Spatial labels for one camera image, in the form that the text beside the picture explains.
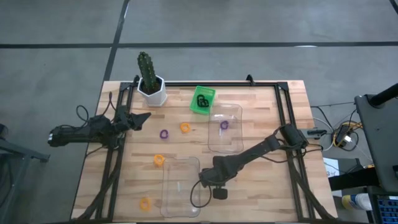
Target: green plastic container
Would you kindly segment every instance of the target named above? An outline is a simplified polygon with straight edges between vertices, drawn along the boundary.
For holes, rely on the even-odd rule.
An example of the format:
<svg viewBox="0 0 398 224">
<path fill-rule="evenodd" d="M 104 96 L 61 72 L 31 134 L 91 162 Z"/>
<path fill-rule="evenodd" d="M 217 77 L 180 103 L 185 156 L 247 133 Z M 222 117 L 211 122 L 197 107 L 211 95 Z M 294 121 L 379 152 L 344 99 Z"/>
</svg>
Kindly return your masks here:
<svg viewBox="0 0 398 224">
<path fill-rule="evenodd" d="M 197 97 L 198 97 L 198 95 L 201 95 L 201 94 L 205 97 L 206 100 L 209 101 L 209 107 L 202 108 L 202 107 L 198 106 Z M 211 106 L 213 106 L 213 101 L 214 101 L 215 97 L 216 97 L 216 90 L 211 89 L 211 88 L 206 88 L 203 86 L 197 86 L 197 88 L 195 89 L 195 94 L 193 94 L 193 98 L 192 98 L 191 105 L 189 106 L 189 108 L 193 112 L 196 112 L 196 113 L 210 114 L 210 109 L 211 109 Z"/>
</svg>

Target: orange ring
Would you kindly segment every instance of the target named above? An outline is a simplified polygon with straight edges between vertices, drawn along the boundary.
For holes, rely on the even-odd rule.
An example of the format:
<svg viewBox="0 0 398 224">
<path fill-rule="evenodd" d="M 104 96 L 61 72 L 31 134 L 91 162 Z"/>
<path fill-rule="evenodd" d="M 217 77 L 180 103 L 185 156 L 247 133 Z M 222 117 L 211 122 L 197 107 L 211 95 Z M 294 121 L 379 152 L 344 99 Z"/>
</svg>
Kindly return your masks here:
<svg viewBox="0 0 398 224">
<path fill-rule="evenodd" d="M 143 197 L 139 202 L 139 207 L 142 210 L 149 211 L 150 210 L 150 200 L 147 197 Z"/>
<path fill-rule="evenodd" d="M 191 130 L 191 126 L 188 123 L 182 123 L 180 128 L 183 133 L 188 133 Z"/>
<path fill-rule="evenodd" d="M 154 162 L 157 166 L 163 165 L 164 157 L 162 155 L 155 155 Z"/>
</svg>

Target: plastic lid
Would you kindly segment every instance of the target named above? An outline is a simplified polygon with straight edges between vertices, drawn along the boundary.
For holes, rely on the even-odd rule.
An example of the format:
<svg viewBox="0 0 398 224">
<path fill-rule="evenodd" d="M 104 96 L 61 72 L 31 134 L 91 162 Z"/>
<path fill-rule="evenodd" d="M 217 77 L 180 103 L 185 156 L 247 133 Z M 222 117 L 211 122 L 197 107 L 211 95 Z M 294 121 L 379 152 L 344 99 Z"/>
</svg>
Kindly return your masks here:
<svg viewBox="0 0 398 224">
<path fill-rule="evenodd" d="M 196 157 L 166 158 L 163 164 L 163 194 L 160 213 L 165 218 L 196 217 L 199 208 L 192 206 L 190 194 L 199 180 L 200 163 Z M 200 204 L 200 184 L 192 193 L 192 202 Z"/>
<path fill-rule="evenodd" d="M 211 151 L 235 153 L 243 150 L 242 107 L 214 105 L 209 115 L 208 147 Z"/>
</svg>

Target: concrete floor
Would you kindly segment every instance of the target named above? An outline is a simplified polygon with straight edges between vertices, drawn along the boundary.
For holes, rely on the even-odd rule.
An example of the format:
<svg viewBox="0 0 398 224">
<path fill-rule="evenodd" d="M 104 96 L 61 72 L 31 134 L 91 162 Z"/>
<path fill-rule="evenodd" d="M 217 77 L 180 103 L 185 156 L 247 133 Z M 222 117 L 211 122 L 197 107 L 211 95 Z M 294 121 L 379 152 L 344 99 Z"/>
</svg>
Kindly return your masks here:
<svg viewBox="0 0 398 224">
<path fill-rule="evenodd" d="M 111 43 L 122 4 L 0 0 L 0 44 Z M 397 21 L 388 0 L 132 0 L 121 42 L 398 41 Z M 397 82 L 398 47 L 119 49 L 110 80 L 132 80 L 141 50 L 166 80 L 242 80 L 248 73 L 257 80 L 305 80 L 312 105 L 353 101 Z M 76 105 L 95 113 L 109 51 L 0 49 L 0 123 L 10 129 L 8 140 L 51 154 L 48 164 L 31 163 L 13 223 L 68 220 L 86 145 L 51 148 L 47 136 L 56 125 L 81 124 Z M 334 124 L 353 110 L 341 105 L 325 113 Z M 371 163 L 359 150 L 324 156 Z M 342 210 L 339 216 L 366 221 Z"/>
</svg>

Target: wooden table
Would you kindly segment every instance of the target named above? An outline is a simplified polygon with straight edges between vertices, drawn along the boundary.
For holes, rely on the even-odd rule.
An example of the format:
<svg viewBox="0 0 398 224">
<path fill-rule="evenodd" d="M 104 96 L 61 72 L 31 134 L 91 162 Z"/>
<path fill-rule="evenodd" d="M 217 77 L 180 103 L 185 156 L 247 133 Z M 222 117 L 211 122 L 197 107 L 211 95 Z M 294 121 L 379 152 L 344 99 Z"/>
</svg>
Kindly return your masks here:
<svg viewBox="0 0 398 224">
<path fill-rule="evenodd" d="M 298 128 L 314 126 L 310 104 L 301 80 L 288 81 L 290 97 Z M 109 92 L 113 92 L 116 104 L 120 82 L 104 82 L 97 113 L 101 114 L 108 102 Z M 215 87 L 217 103 L 238 104 L 243 108 L 242 132 L 244 150 L 262 141 L 280 126 L 275 92 L 273 88 Z M 256 159 L 239 172 L 236 178 L 226 184 L 229 191 L 227 200 L 212 199 L 201 209 L 195 218 L 164 218 L 160 214 L 162 205 L 163 170 L 154 165 L 154 155 L 168 157 L 193 156 L 199 159 L 200 169 L 212 167 L 215 153 L 208 149 L 208 120 L 198 118 L 189 110 L 194 88 L 167 87 L 167 102 L 161 108 L 149 108 L 143 97 L 134 90 L 133 113 L 151 112 L 152 116 L 144 123 L 142 131 L 129 131 L 124 148 L 122 171 L 119 180 L 114 222 L 277 222 L 297 221 L 292 187 L 287 163 L 275 164 L 264 159 Z M 285 101 L 284 111 L 288 118 Z M 114 111 L 106 116 L 112 118 Z M 180 123 L 188 122 L 192 131 L 183 134 Z M 159 138 L 160 130 L 168 129 L 169 139 Z M 90 144 L 88 151 L 98 144 Z M 274 151 L 269 156 L 284 160 L 284 151 Z M 76 195 L 72 218 L 82 214 L 98 193 L 103 175 L 106 149 L 86 158 Z M 320 151 L 308 153 L 305 158 L 310 188 L 320 203 L 336 217 L 335 204 L 326 176 Z M 202 204 L 208 200 L 208 189 L 201 188 Z M 151 210 L 139 207 L 142 197 L 149 197 Z M 108 211 L 106 198 L 104 212 Z M 305 201 L 302 199 L 304 214 Z"/>
</svg>

